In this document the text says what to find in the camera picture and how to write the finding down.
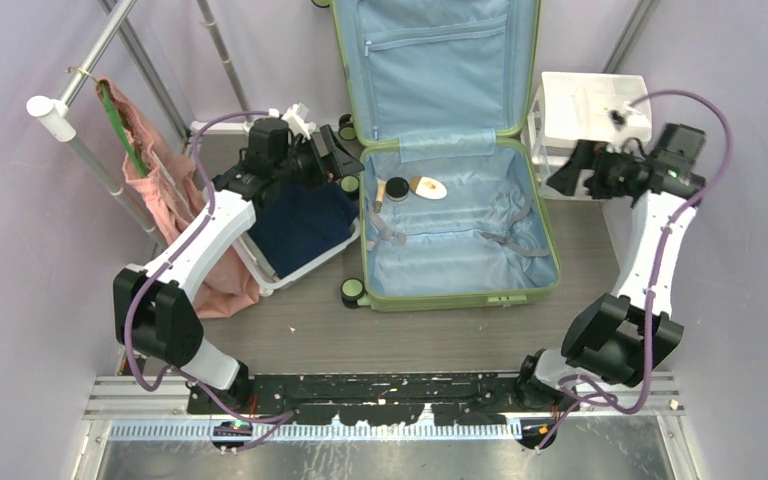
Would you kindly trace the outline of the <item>navy blue garment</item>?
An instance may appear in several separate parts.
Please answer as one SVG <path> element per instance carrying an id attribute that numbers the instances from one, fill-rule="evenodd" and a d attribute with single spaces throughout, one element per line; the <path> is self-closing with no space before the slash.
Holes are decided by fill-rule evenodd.
<path id="1" fill-rule="evenodd" d="M 356 203 L 337 184 L 313 190 L 293 184 L 257 214 L 248 235 L 284 276 L 346 240 L 358 214 Z"/>

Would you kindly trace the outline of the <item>white plastic drawer organizer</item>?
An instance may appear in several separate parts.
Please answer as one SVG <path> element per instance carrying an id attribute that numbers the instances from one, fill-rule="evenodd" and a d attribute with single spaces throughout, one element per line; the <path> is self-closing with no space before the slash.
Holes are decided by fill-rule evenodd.
<path id="1" fill-rule="evenodd" d="M 639 75 L 544 72 L 532 100 L 521 139 L 526 145 L 538 182 L 538 193 L 552 200 L 566 197 L 545 184 L 568 160 L 579 139 L 608 142 L 634 150 L 652 140 L 649 128 L 631 126 L 617 131 L 608 111 L 647 94 Z"/>

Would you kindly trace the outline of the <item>green ribbed hard-shell suitcase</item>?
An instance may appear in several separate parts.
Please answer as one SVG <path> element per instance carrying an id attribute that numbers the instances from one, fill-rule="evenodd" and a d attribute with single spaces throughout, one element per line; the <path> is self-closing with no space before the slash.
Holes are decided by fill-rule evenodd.
<path id="1" fill-rule="evenodd" d="M 561 266 L 525 126 L 537 1 L 333 1 L 362 144 L 362 273 L 349 308 L 420 311 L 534 304 Z M 442 200 L 410 192 L 373 212 L 376 180 L 427 176 Z"/>

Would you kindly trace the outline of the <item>white perforated plastic basket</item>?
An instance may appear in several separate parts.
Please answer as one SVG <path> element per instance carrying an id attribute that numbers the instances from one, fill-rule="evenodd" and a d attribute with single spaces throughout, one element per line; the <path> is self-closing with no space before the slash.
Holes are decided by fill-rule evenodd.
<path id="1" fill-rule="evenodd" d="M 244 232 L 235 239 L 231 246 L 241 259 L 242 263 L 246 266 L 252 278 L 257 282 L 260 289 L 260 295 L 268 297 L 275 291 L 289 288 L 304 276 L 307 276 L 317 268 L 323 266 L 338 254 L 345 251 L 359 237 L 360 220 L 355 218 L 350 225 L 350 236 L 346 240 L 336 244 L 334 247 L 326 250 L 300 266 L 298 269 L 284 276 L 280 276 L 276 273 L 276 270 L 269 263 L 247 232 Z"/>

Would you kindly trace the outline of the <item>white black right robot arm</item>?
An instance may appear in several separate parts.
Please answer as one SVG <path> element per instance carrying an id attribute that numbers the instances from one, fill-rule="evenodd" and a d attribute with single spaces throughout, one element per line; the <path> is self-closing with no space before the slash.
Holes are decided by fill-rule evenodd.
<path id="1" fill-rule="evenodd" d="M 563 407 L 585 375 L 610 385 L 635 387 L 680 343 L 682 325 L 672 321 L 671 285 L 682 238 L 697 207 L 687 200 L 706 185 L 693 171 L 703 131 L 668 123 L 655 146 L 635 155 L 604 141 L 577 141 L 569 160 L 548 180 L 571 195 L 582 173 L 594 199 L 628 197 L 632 233 L 628 256 L 612 290 L 582 311 L 558 350 L 525 358 L 515 398 L 531 411 Z"/>

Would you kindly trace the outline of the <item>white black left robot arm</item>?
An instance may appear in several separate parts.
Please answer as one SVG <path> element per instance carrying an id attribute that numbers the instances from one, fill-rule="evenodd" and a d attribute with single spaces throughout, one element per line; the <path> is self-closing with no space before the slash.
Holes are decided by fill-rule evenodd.
<path id="1" fill-rule="evenodd" d="M 359 220 L 351 216 L 346 238 L 268 279 L 277 258 L 249 237 L 262 211 L 287 185 L 338 185 L 345 177 L 358 178 L 364 166 L 328 125 L 264 112 L 254 117 L 245 125 L 248 145 L 239 162 L 206 183 L 205 208 L 165 251 L 144 266 L 124 268 L 113 282 L 115 335 L 127 356 L 160 359 L 213 388 L 213 400 L 229 413 L 248 406 L 252 388 L 247 366 L 204 337 L 194 303 L 208 274 L 234 252 L 259 286 L 281 290 L 343 252 L 360 234 Z"/>

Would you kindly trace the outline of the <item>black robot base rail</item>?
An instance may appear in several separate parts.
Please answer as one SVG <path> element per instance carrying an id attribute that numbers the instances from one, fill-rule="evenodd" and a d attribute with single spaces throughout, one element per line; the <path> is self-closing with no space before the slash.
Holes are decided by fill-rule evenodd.
<path id="1" fill-rule="evenodd" d="M 216 395 L 248 415 L 293 413 L 300 425 L 324 425 L 333 418 L 347 426 L 371 427 L 419 421 L 428 407 L 434 424 L 500 424 L 505 413 L 547 413 L 557 418 L 572 404 L 568 396 L 531 377 L 529 369 L 502 373 L 415 373 L 360 375 L 259 375 L 239 390 Z"/>

